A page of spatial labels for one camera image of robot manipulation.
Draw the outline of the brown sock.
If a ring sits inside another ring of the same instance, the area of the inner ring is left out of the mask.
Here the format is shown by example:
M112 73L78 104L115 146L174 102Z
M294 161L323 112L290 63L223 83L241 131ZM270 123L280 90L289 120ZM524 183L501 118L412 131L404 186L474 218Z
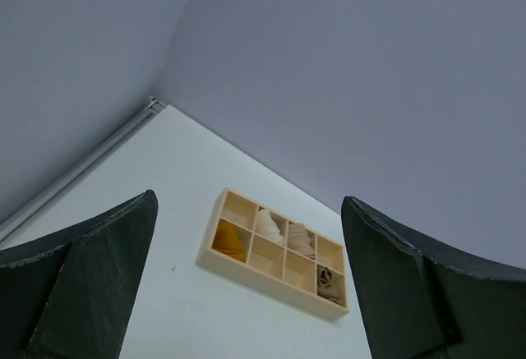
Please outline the brown sock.
M318 265L316 284L316 291L320 297L339 306L346 306L343 277L340 274L323 265Z

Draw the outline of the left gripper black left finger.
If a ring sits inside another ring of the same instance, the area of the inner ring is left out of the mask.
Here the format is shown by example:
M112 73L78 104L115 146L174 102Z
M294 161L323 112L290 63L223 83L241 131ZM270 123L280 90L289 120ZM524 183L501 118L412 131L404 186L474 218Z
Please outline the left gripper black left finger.
M1 251L3 358L117 358L158 214L152 190Z

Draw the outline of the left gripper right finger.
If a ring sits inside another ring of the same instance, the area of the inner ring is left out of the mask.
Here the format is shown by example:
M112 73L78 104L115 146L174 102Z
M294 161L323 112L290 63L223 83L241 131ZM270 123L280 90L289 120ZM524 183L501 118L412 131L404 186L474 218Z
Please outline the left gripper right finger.
M461 251L353 196L341 220L372 357L525 356L524 269Z

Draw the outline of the wooden compartment tray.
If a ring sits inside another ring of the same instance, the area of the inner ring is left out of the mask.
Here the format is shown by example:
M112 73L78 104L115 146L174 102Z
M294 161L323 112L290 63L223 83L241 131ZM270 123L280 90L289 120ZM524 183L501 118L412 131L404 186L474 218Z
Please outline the wooden compartment tray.
M284 237L278 245L255 232L256 214L270 211ZM246 261L240 262L212 248L219 221L238 228ZM344 246L305 226L316 258L311 260L287 248L288 226L299 223L231 188L223 189L215 203L209 226L203 236L196 263L249 288L284 301L327 320L335 321L349 312ZM343 277L346 306L339 306L317 294L317 266L323 265Z

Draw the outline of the mustard yellow sock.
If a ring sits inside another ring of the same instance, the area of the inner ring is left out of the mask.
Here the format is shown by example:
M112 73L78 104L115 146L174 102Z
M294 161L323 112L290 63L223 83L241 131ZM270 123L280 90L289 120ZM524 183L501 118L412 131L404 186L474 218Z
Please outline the mustard yellow sock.
M240 262L246 261L245 250L238 228L226 220L218 223L212 248Z

